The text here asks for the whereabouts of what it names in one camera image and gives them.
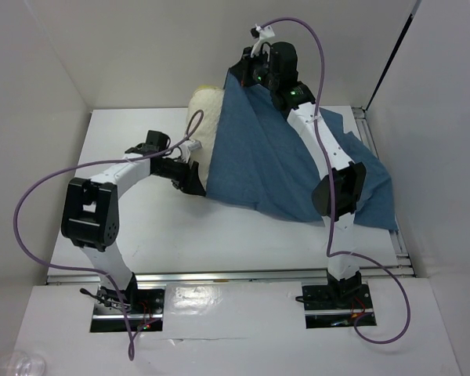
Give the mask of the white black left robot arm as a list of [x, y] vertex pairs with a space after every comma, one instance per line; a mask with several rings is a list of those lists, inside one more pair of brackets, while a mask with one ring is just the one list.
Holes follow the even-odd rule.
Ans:
[[139, 293], [136, 276], [117, 245], [119, 199], [151, 175], [169, 179], [182, 193], [206, 194], [199, 178], [199, 163], [191, 159], [201, 143], [186, 140], [177, 146], [177, 158], [168, 156], [169, 143], [168, 135], [149, 131], [145, 142], [125, 151], [129, 162], [114, 164], [89, 179], [73, 178], [67, 186], [61, 233], [82, 250], [93, 268], [110, 274], [114, 282], [102, 278], [103, 295], [123, 313], [136, 308]]

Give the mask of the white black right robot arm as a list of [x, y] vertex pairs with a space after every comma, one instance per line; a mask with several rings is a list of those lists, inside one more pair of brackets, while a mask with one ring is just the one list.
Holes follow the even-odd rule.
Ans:
[[313, 207], [329, 228], [326, 246], [327, 284], [298, 300], [315, 306], [349, 308], [362, 287], [354, 256], [353, 224], [367, 174], [340, 146], [320, 114], [317, 99], [298, 79], [298, 57], [287, 42], [257, 42], [244, 48], [229, 72], [241, 86], [261, 85], [270, 92], [274, 107], [305, 144], [320, 173], [311, 193]]

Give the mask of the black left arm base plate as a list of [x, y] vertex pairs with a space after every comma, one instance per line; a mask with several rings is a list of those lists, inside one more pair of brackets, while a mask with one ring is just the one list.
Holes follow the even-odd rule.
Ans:
[[132, 332], [162, 331], [165, 307], [163, 287], [142, 289], [136, 292], [133, 303], [121, 305], [115, 295], [109, 295], [103, 288], [95, 294], [85, 292], [95, 300], [92, 311], [91, 333], [126, 332], [123, 311], [128, 314]]

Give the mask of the cream yellow foam pillow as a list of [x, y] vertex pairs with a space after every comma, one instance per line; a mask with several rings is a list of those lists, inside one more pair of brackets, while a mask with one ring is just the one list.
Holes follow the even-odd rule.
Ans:
[[201, 148], [193, 150], [190, 159], [199, 164], [198, 176], [205, 190], [207, 189], [209, 168], [215, 145], [223, 97], [223, 89], [214, 86], [201, 86], [193, 93], [188, 106], [188, 121], [195, 111], [203, 110], [204, 112], [203, 120], [192, 136], [193, 140], [201, 144]]

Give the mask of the blue fabric pillowcase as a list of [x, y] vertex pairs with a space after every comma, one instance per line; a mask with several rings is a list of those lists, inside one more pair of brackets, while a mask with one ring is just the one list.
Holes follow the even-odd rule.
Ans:
[[[341, 148], [367, 169], [354, 223], [397, 230], [392, 179], [385, 166], [352, 132], [343, 117], [321, 109]], [[273, 106], [267, 89], [244, 89], [227, 74], [211, 161], [208, 198], [292, 222], [321, 222], [312, 192], [319, 171], [298, 133]]]

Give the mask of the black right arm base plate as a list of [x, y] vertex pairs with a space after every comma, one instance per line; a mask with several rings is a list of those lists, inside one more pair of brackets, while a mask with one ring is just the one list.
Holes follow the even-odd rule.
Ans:
[[304, 307], [307, 329], [353, 327], [357, 318], [359, 327], [377, 325], [366, 284], [346, 298], [336, 298], [328, 285], [303, 286], [295, 301]]

